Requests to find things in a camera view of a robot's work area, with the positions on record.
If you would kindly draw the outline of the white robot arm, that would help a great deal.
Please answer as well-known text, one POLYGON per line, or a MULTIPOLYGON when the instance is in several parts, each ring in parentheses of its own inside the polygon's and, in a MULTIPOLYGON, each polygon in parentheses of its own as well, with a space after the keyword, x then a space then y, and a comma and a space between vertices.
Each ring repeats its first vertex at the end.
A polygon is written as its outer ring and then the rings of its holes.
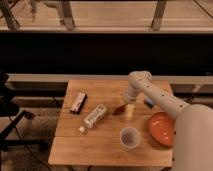
POLYGON ((128 75, 127 103, 143 92, 175 120, 171 171, 213 171, 213 109, 189 104, 151 82, 149 71, 128 75))

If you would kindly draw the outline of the translucent yellowish gripper finger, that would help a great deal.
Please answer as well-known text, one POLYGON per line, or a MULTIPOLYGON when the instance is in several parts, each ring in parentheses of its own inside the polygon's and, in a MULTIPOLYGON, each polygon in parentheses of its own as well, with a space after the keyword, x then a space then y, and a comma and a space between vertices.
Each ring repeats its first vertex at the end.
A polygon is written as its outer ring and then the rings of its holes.
POLYGON ((134 104, 127 104, 126 106, 126 119, 130 121, 133 117, 134 113, 134 104))

